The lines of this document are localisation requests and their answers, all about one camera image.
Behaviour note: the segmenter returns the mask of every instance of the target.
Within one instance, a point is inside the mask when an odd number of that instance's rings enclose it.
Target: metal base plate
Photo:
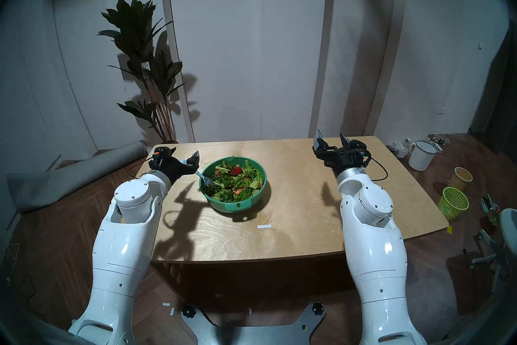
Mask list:
[[[293,324],[220,327],[208,321],[195,306],[182,309],[182,319],[198,338],[199,345],[309,345],[309,338],[324,315],[321,303],[311,303]]]

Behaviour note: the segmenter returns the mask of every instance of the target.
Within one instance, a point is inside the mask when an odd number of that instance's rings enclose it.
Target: yellow cup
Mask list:
[[[454,169],[454,174],[449,181],[448,186],[452,186],[453,188],[459,189],[464,192],[467,188],[467,184],[472,182],[472,175],[464,168],[456,167]]]

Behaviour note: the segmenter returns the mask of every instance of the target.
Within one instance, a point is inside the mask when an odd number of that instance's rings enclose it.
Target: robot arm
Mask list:
[[[94,243],[90,300],[70,333],[94,344],[136,344],[131,330],[135,291],[151,260],[163,199],[175,181],[199,167],[199,152],[185,165],[172,157],[175,149],[158,147],[151,170],[115,190]]]
[[[386,344],[426,344],[407,311],[407,255],[391,214],[393,201],[364,173],[371,160],[366,145],[343,135],[341,143],[339,149],[329,146],[318,130],[313,151],[332,168],[343,197],[340,213],[346,260],[363,313],[361,345],[384,339],[389,339]]]

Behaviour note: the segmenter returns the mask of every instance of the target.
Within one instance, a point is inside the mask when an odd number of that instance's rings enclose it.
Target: white chair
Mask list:
[[[500,214],[500,225],[502,237],[505,241],[501,245],[498,245],[489,237],[485,230],[479,231],[479,240],[484,239],[495,253],[485,257],[473,258],[470,266],[472,269],[475,264],[495,262],[495,275],[494,282],[492,283],[492,292],[495,291],[497,279],[501,273],[501,266],[506,271],[506,276],[511,273],[511,269],[506,258],[506,248],[508,248],[514,256],[517,256],[517,210],[514,208],[505,208]]]

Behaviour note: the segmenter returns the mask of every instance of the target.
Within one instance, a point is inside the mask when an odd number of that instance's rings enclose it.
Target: rolled mat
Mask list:
[[[66,195],[147,156],[143,141],[136,141],[59,170],[6,174],[7,187],[20,214],[57,202]]]

